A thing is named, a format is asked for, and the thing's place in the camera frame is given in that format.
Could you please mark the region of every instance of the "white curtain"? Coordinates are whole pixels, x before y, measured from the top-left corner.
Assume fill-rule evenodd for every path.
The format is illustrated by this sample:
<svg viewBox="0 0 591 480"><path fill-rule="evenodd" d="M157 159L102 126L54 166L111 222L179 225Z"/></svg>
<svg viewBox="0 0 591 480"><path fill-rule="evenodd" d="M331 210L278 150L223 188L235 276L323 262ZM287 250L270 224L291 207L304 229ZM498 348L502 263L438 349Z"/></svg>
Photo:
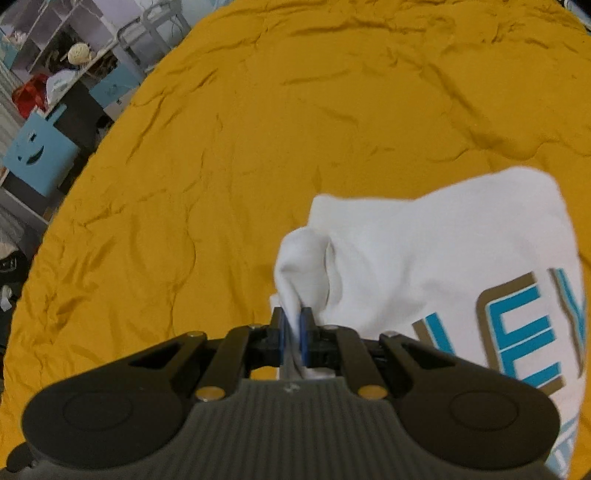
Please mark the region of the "white curtain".
<svg viewBox="0 0 591 480"><path fill-rule="evenodd" d="M12 103L13 91L22 82L0 62L0 158L4 157L25 122Z"/></svg>

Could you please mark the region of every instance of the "ribbed gray surface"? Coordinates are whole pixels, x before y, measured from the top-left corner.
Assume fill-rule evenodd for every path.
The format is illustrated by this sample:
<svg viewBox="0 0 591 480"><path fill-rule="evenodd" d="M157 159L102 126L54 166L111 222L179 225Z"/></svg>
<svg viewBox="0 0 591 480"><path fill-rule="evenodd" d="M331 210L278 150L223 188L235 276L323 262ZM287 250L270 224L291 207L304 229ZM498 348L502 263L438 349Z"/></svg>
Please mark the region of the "ribbed gray surface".
<svg viewBox="0 0 591 480"><path fill-rule="evenodd" d="M242 381L239 392L199 404L161 451L112 471L73 471L42 462L39 480L552 480L542 464L472 472L418 447L386 401L353 395L341 378Z"/></svg>

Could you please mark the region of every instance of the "red bag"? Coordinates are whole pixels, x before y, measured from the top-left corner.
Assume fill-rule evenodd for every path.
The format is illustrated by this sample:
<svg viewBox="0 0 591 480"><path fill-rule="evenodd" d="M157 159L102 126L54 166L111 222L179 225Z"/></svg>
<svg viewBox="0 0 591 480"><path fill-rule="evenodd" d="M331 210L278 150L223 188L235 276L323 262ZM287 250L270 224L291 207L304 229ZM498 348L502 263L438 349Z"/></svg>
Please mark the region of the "red bag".
<svg viewBox="0 0 591 480"><path fill-rule="evenodd" d="M23 118L29 118L35 106L43 111L47 109L47 79L48 76L44 73L37 73L12 93L12 103Z"/></svg>

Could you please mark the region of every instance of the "blue bin with smiley face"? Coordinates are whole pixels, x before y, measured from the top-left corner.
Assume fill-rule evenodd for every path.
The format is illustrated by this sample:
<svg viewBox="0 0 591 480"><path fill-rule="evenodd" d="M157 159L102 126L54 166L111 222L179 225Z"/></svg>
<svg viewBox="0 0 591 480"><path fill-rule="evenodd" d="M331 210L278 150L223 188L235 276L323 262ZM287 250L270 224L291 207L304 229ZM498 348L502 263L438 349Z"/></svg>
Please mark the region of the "blue bin with smiley face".
<svg viewBox="0 0 591 480"><path fill-rule="evenodd" d="M70 171L80 148L54 123L66 110L58 107L45 119L34 112L4 157L4 166L41 195L49 197Z"/></svg>

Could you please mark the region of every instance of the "yellow blanket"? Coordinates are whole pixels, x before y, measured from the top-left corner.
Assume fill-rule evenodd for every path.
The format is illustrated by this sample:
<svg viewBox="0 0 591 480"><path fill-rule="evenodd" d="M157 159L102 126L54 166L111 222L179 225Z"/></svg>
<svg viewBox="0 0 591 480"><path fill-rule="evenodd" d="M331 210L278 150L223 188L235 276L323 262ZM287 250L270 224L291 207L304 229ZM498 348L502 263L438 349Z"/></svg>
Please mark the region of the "yellow blanket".
<svg viewBox="0 0 591 480"><path fill-rule="evenodd" d="M554 175L591 280L591 40L554 0L236 0L144 82L18 305L2 461L44 386L187 330L266 322L315 194ZM572 478L591 468L591 402Z"/></svg>

